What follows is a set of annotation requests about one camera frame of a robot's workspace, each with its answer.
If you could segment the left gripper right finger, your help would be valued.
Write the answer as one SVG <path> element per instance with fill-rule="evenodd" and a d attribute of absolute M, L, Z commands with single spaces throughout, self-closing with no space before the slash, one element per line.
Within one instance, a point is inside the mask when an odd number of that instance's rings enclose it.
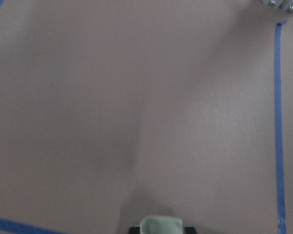
<path fill-rule="evenodd" d="M 183 231 L 184 231 L 183 234 L 196 234 L 195 227 L 184 227 Z"/>

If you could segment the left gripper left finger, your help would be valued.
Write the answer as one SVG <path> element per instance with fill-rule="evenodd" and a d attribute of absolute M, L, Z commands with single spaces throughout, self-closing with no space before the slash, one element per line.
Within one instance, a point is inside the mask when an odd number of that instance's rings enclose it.
<path fill-rule="evenodd" d="M 130 227 L 128 229 L 128 234 L 140 234 L 140 227 Z"/>

